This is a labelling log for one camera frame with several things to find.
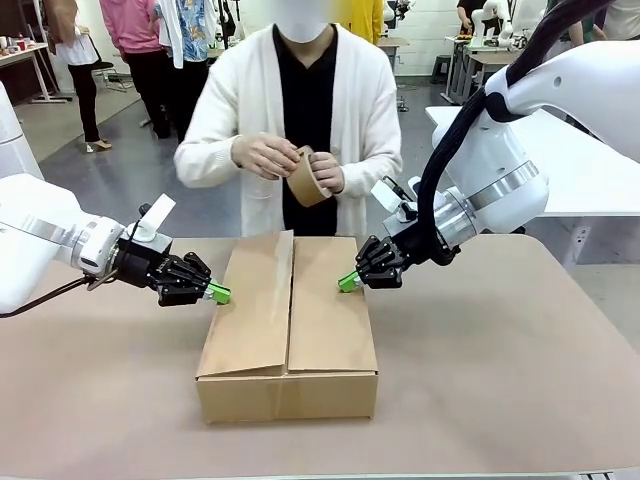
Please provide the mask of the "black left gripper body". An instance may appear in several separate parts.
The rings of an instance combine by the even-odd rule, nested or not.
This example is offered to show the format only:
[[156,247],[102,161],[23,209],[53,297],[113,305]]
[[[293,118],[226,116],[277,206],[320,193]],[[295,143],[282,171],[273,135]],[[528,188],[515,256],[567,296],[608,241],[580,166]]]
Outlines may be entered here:
[[119,243],[117,279],[137,288],[157,291],[169,281],[165,270],[170,249],[171,244],[156,248],[137,243]]

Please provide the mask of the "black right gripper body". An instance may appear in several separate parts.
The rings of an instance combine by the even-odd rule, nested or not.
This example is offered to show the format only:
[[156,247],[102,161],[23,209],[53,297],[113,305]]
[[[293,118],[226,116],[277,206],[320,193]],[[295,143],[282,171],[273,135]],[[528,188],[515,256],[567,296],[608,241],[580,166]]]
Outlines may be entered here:
[[404,266],[417,266],[432,261],[439,266],[450,264],[450,249],[443,245],[436,229],[429,232],[418,221],[408,224],[390,239],[396,246]]

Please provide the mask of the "person's left hand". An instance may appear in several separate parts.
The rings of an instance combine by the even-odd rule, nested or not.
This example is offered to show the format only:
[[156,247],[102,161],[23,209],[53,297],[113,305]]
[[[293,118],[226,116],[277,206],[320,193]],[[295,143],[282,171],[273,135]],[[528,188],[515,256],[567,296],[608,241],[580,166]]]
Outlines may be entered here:
[[314,152],[310,156],[312,173],[319,186],[333,195],[342,193],[345,187],[345,176],[336,157],[329,152]]

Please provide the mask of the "person's right hand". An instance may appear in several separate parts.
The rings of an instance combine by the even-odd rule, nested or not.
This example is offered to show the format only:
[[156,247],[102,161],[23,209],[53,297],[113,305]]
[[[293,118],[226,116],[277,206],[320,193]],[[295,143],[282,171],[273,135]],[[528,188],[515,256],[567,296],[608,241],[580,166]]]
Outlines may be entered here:
[[300,162],[295,145],[267,133],[238,136],[231,157],[239,168],[271,181],[289,177]]

